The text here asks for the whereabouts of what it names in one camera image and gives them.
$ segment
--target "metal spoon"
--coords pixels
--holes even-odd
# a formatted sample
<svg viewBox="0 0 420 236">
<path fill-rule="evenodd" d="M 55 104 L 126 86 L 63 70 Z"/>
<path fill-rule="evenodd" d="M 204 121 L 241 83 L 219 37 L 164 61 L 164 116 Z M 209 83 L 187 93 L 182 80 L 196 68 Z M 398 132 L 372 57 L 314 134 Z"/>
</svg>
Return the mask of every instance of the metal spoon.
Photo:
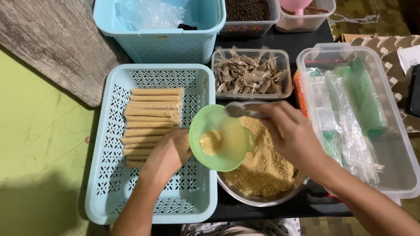
<svg viewBox="0 0 420 236">
<path fill-rule="evenodd" d="M 225 112 L 228 116 L 239 118 L 242 116 L 249 116 L 256 119 L 265 118 L 265 115 L 257 111 L 249 111 L 242 102 L 230 102 L 225 106 Z"/>
</svg>

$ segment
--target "light blue storage bin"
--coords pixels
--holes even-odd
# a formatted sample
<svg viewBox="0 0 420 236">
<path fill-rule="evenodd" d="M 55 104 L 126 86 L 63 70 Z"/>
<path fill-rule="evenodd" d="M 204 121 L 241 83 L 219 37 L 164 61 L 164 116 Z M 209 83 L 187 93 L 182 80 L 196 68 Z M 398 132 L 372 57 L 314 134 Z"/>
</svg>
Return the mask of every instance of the light blue storage bin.
<svg viewBox="0 0 420 236">
<path fill-rule="evenodd" d="M 139 169 L 125 167 L 123 113 L 132 88 L 184 88 L 181 127 L 189 128 L 202 107 L 215 104 L 212 71 L 200 64 L 125 64 L 108 75 L 87 185 L 85 211 L 91 221 L 113 224 L 127 202 Z M 192 157 L 177 171 L 160 194 L 153 224 L 199 223 L 217 205 L 215 170 Z"/>
<path fill-rule="evenodd" d="M 226 21 L 224 0 L 162 0 L 191 12 L 198 30 L 127 30 L 118 20 L 119 0 L 96 0 L 93 18 L 99 30 L 114 37 L 135 63 L 206 64 L 213 53 L 217 33 Z"/>
</svg>

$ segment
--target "container of dark seeds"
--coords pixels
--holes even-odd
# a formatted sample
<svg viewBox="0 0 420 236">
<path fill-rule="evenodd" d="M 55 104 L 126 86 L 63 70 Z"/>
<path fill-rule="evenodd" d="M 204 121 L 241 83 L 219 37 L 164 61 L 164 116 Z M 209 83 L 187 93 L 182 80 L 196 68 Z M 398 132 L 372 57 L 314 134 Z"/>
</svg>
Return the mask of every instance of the container of dark seeds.
<svg viewBox="0 0 420 236">
<path fill-rule="evenodd" d="M 216 98 L 280 100 L 293 90 L 289 56 L 283 50 L 216 47 L 211 69 Z"/>
<path fill-rule="evenodd" d="M 222 37 L 261 37 L 280 20 L 278 0 L 225 0 Z"/>
</svg>

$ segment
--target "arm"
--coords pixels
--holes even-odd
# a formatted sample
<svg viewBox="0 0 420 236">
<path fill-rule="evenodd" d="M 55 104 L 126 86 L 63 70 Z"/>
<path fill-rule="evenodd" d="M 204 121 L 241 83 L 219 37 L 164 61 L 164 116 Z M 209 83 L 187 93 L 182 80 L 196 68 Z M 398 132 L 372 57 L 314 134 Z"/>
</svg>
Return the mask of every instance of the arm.
<svg viewBox="0 0 420 236">
<path fill-rule="evenodd" d="M 343 169 L 322 149 L 311 122 L 287 102 L 262 104 L 276 150 L 343 201 L 362 226 L 378 236 L 415 236 L 420 224 L 378 190 Z"/>
<path fill-rule="evenodd" d="M 188 130 L 175 129 L 153 149 L 111 236 L 149 236 L 155 203 L 172 175 L 192 156 Z"/>
</svg>

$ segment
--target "pink funnel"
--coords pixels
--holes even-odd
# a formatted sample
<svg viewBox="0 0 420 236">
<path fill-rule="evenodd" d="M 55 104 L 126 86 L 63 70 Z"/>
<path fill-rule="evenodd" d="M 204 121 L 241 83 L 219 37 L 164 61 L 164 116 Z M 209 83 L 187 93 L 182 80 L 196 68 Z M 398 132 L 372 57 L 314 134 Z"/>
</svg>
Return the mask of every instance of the pink funnel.
<svg viewBox="0 0 420 236">
<path fill-rule="evenodd" d="M 303 15 L 303 9 L 309 6 L 312 0 L 279 0 L 280 6 L 284 9 L 294 12 L 295 15 Z"/>
</svg>

